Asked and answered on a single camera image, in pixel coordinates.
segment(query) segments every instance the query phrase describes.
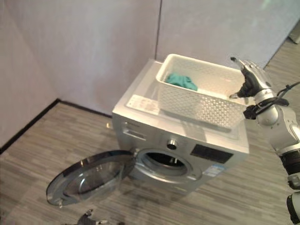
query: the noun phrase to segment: green cloth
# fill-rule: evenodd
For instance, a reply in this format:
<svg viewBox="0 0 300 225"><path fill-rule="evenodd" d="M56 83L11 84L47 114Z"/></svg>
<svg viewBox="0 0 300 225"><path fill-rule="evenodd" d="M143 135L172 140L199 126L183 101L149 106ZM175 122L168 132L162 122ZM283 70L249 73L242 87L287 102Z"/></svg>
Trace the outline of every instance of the green cloth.
<svg viewBox="0 0 300 225"><path fill-rule="evenodd" d="M177 73L170 74L165 82L191 90L198 90L198 87L192 82L191 78L181 76Z"/></svg>

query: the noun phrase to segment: washing machine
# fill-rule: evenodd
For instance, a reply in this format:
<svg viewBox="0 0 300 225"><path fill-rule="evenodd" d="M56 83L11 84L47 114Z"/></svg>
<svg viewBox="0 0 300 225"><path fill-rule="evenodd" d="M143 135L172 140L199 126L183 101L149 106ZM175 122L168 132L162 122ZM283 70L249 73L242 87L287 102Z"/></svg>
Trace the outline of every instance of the washing machine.
<svg viewBox="0 0 300 225"><path fill-rule="evenodd" d="M160 67L150 60L112 112L120 150L85 158L58 174L46 191L50 204L105 198L127 176L187 195L247 157L244 122L225 129L159 109Z"/></svg>

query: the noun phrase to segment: white basket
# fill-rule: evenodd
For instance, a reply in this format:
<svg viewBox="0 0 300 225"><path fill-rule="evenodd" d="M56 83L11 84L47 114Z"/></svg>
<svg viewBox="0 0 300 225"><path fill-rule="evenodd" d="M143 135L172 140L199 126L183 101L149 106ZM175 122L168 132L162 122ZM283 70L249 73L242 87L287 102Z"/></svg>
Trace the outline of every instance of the white basket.
<svg viewBox="0 0 300 225"><path fill-rule="evenodd" d="M190 77L198 91L165 83L171 73ZM245 101L229 99L245 81L237 69L170 54L156 79L162 110L224 128L233 128L244 119Z"/></svg>

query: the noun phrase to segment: washing machine door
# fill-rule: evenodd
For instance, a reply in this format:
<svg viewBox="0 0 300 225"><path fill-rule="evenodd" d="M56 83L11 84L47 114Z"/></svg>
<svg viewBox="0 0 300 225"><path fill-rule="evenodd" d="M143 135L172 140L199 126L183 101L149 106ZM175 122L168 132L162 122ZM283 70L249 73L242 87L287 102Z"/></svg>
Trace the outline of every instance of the washing machine door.
<svg viewBox="0 0 300 225"><path fill-rule="evenodd" d="M135 166L131 152L112 150L85 158L57 175L48 185L47 200L64 206L106 198Z"/></svg>

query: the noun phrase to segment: baseboard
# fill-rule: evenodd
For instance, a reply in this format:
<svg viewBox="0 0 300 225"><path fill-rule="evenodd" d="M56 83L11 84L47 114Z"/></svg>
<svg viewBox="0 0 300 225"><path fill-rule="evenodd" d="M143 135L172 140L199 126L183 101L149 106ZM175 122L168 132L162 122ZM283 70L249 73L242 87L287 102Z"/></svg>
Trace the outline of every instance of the baseboard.
<svg viewBox="0 0 300 225"><path fill-rule="evenodd" d="M42 112L40 112L35 118L33 118L26 126L24 126L18 133L16 133L8 142L6 142L2 148L0 148L0 154L8 149L16 140L19 139L30 127L32 127L40 118L42 118L49 110L55 107L61 100L57 98L54 102L48 105Z"/></svg>
<svg viewBox="0 0 300 225"><path fill-rule="evenodd" d="M71 107L77 108L77 109L81 109L93 114L97 114L97 115L101 115L101 116L105 116L108 118L112 118L111 115L107 115L105 113L102 112L98 112L96 110L92 110L86 107L83 107L81 105L77 105L75 103L71 103L68 101L62 101L59 98L57 98L54 102L52 102L49 106L47 106L39 115L37 115L33 120L31 120L26 126L24 126L24 128L22 128L18 133L16 133L8 142L6 142L2 148L0 148L0 155L7 150L16 140L19 139L19 137L21 137L30 127L32 127L36 122L39 121L39 119L41 119L47 112L49 112L49 110L51 110L53 107L55 107L58 103L62 103L65 105L69 105Z"/></svg>
<svg viewBox="0 0 300 225"><path fill-rule="evenodd" d="M81 110L84 110L84 111L87 111L87 112L90 112L90 113L93 113L93 114L97 114L97 115L100 115L100 116L105 116L105 117L108 117L108 118L112 118L111 115L105 114L105 113L103 113L103 112L98 112L98 111L96 111L96 110L89 109L89 108L86 108L86 107L84 107L84 106L81 106L81 105L77 105L77 104L75 104L75 103L72 103L72 102L61 101L60 103L65 104L65 105L69 105L69 106L72 106L72 107L74 107L74 108L81 109Z"/></svg>

